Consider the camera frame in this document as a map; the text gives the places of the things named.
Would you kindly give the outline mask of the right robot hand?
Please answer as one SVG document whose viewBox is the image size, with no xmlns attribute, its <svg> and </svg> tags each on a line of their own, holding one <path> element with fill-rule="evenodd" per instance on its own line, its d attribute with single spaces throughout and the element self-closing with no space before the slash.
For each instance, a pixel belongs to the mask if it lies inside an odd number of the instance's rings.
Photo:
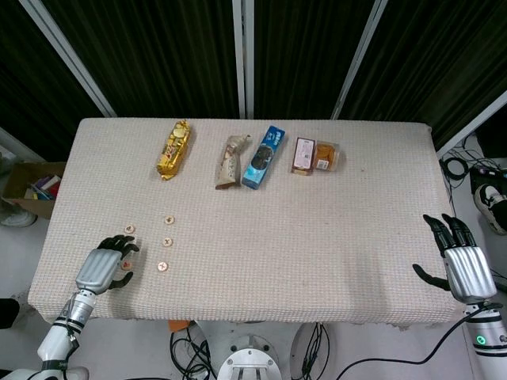
<svg viewBox="0 0 507 380">
<path fill-rule="evenodd" d="M 433 233 L 444 264 L 446 277 L 427 273 L 419 264 L 413 265 L 417 276 L 427 284 L 451 292 L 463 304 L 475 304 L 491 299 L 497 288 L 486 255 L 477 246 L 468 226 L 456 217 L 443 214 L 442 219 L 423 215 Z"/>
</svg>

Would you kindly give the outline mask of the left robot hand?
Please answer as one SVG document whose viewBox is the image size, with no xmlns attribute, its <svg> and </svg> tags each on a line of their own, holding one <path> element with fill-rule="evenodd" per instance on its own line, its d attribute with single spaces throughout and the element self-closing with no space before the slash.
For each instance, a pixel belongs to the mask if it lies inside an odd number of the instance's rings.
<svg viewBox="0 0 507 380">
<path fill-rule="evenodd" d="M 128 235 L 107 237 L 97 248 L 90 251 L 77 277 L 76 286 L 82 291 L 101 295 L 108 290 L 125 287 L 133 277 L 127 272 L 121 279 L 114 279 L 123 259 L 129 253 L 137 253 L 135 238 Z"/>
</svg>

